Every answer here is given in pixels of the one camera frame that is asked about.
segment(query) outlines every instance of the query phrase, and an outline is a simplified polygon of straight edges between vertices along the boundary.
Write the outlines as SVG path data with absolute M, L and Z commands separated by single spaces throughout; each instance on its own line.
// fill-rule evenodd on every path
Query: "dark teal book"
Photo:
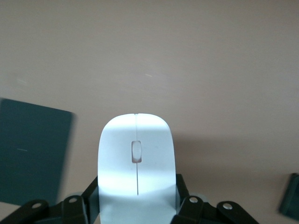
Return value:
M 4 99 L 0 104 L 0 201 L 57 202 L 73 114 Z

